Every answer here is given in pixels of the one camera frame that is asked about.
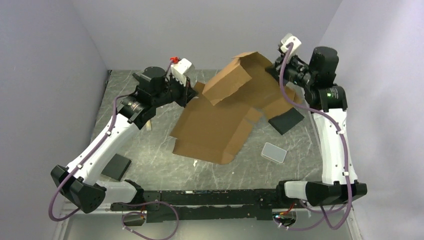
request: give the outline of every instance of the brown cardboard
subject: brown cardboard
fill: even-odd
[[[277,81],[265,71],[271,65],[258,52],[245,52],[235,56],[207,84],[196,83],[198,98],[188,103],[170,134],[176,138],[173,153],[228,164],[263,113],[268,120],[277,116],[288,119],[282,114],[292,105],[284,100]],[[293,90],[286,87],[285,91],[290,99],[300,101]],[[291,128],[285,121],[280,123]]]
[[[272,63],[257,51],[235,57],[205,85],[202,94],[214,106],[225,102],[243,102],[261,109],[269,120],[293,106],[284,100],[278,82],[265,71]],[[292,100],[295,92],[286,87]]]
[[[243,102],[213,106],[203,95],[205,85],[185,107],[171,132],[176,138],[173,153],[212,163],[228,164],[240,151],[262,113]]]

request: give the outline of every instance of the red clip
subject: red clip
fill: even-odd
[[[173,64],[177,64],[180,61],[180,59],[177,56],[173,56],[169,60],[171,60]]]

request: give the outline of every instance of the gray marble floor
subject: gray marble floor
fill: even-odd
[[[137,81],[132,73],[111,73],[97,115],[93,139],[100,133],[112,114],[115,96],[134,91]],[[205,83],[217,70],[196,70],[189,77]],[[130,179],[145,190],[212,190],[275,188],[280,180],[319,180],[322,160],[310,118],[284,135],[273,129],[265,118],[257,123],[234,161],[226,165],[213,164],[172,154],[175,140],[169,136],[183,108],[176,103],[157,109],[152,119],[152,131],[143,128],[118,151],[132,160],[123,179]],[[287,150],[284,163],[276,164],[261,156],[266,142]]]

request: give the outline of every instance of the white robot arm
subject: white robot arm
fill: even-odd
[[[169,79],[164,69],[148,67],[141,75],[133,74],[139,81],[136,90],[128,94],[119,106],[114,102],[114,113],[106,127],[94,141],[66,167],[57,165],[51,176],[58,191],[49,206],[50,218],[53,216],[54,199],[59,191],[84,213],[94,211],[100,204],[134,203],[143,200],[143,189],[136,183],[99,181],[100,174],[117,153],[151,118],[156,108],[176,102],[182,107],[193,99],[197,92],[190,86],[187,73],[194,66],[187,59],[178,59],[170,66]]]
[[[301,44],[297,37],[287,34],[278,45],[280,57],[266,71],[279,82],[287,101],[311,111],[321,147],[322,178],[320,182],[281,181],[277,194],[280,193],[283,201],[300,199],[312,206],[346,204],[349,199],[352,202],[364,196],[367,186],[358,182],[349,153],[346,94],[341,86],[334,84],[339,57],[336,50],[319,46],[306,64],[296,55]],[[309,107],[288,99],[283,87],[288,82],[303,88]]]

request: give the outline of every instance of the white wall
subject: white wall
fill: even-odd
[[[221,69],[259,51],[272,61],[292,32],[309,59],[341,0],[73,0],[109,69],[163,66],[188,58],[197,69]]]
[[[48,240],[50,171],[89,143],[107,69],[71,1],[0,3],[0,239]]]
[[[424,2],[344,0],[321,45],[340,57],[364,238],[423,239]]]

